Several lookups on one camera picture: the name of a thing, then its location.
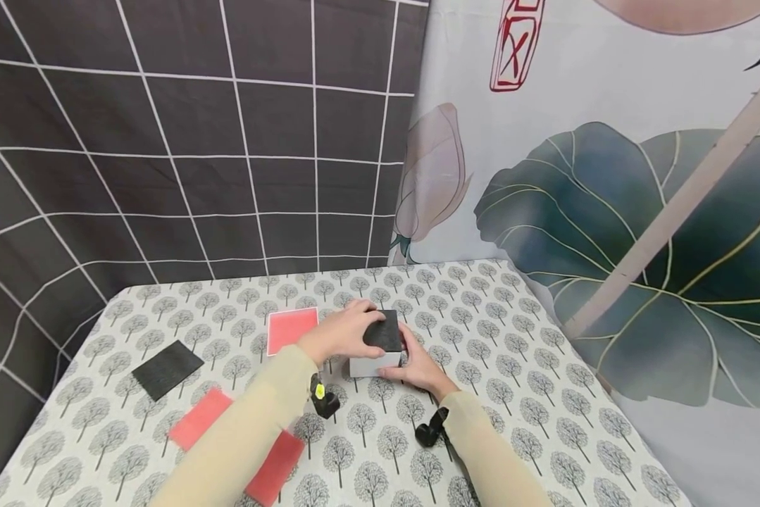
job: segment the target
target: fabric backdrop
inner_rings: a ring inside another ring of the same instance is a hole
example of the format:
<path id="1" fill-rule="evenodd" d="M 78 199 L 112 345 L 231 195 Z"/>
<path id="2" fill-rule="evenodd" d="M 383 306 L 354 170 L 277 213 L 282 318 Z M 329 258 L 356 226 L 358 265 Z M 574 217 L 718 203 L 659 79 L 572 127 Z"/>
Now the fabric backdrop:
<path id="1" fill-rule="evenodd" d="M 385 264 L 427 8 L 0 1 L 0 469 L 119 289 Z"/>

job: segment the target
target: pink square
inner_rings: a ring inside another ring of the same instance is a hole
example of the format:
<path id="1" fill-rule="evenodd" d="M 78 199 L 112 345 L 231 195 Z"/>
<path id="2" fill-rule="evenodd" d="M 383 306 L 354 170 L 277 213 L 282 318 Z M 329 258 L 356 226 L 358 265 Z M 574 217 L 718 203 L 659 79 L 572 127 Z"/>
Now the pink square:
<path id="1" fill-rule="evenodd" d="M 296 343 L 316 325 L 317 308 L 271 313 L 267 321 L 267 356 L 274 356 L 282 347 Z"/>
<path id="2" fill-rule="evenodd" d="M 208 428 L 227 410 L 232 404 L 230 397 L 219 389 L 213 388 L 208 394 L 199 400 L 185 417 L 171 428 L 168 438 L 172 439 L 182 450 L 192 448 Z"/>

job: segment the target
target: large leaf painting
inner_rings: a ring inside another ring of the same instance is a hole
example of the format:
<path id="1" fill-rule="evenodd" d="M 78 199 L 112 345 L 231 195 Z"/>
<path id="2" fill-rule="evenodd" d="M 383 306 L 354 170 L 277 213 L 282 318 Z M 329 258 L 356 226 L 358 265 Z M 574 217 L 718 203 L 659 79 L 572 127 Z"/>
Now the large leaf painting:
<path id="1" fill-rule="evenodd" d="M 588 123 L 554 135 L 492 178 L 475 207 L 481 238 L 548 287 L 565 322 L 721 133 L 636 144 Z M 631 399 L 760 407 L 760 137 L 574 344 Z"/>

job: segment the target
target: lotus flower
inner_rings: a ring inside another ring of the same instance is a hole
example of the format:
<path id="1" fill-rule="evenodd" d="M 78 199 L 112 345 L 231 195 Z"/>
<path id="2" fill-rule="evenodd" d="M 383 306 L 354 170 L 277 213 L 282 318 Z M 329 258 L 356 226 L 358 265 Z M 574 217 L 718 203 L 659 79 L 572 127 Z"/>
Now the lotus flower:
<path id="1" fill-rule="evenodd" d="M 433 108 L 408 132 L 408 153 L 397 197 L 399 246 L 394 263 L 413 262 L 411 242 L 420 241 L 452 215 L 464 199 L 472 176 L 465 180 L 459 117 L 453 104 Z"/>

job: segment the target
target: tree pattern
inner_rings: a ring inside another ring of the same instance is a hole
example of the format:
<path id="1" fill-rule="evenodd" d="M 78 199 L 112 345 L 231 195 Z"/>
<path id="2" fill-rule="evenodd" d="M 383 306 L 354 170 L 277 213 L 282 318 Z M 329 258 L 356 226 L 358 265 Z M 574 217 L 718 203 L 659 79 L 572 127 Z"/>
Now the tree pattern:
<path id="1" fill-rule="evenodd" d="M 98 507 L 118 498 L 117 505 L 145 506 L 185 454 L 167 438 L 173 424 L 209 389 L 241 393 L 268 363 L 269 313 L 317 306 L 324 318 L 361 295 L 401 311 L 439 367 L 477 393 L 492 427 L 555 506 L 583 500 L 599 507 L 689 505 L 618 408 L 599 395 L 597 378 L 509 263 L 360 268 L 337 276 L 163 284 L 159 293 L 138 287 L 119 294 L 82 347 L 85 357 L 67 369 L 71 377 L 49 396 L 8 464 L 0 505 Z M 470 296 L 474 304 L 466 304 L 464 292 L 479 300 Z M 214 319 L 225 305 L 235 315 Z M 179 313 L 191 317 L 176 319 Z M 175 340 L 206 363 L 162 402 L 151 402 L 130 372 Z M 535 383 L 538 374 L 544 379 Z M 413 429 L 435 409 L 428 394 L 398 382 L 353 379 L 347 359 L 337 356 L 327 359 L 322 379 L 341 411 L 329 420 L 307 415 L 293 428 L 303 433 L 307 452 L 284 486 L 284 505 L 478 505 L 453 457 L 413 439 Z M 237 505 L 255 503 L 243 496 Z"/>

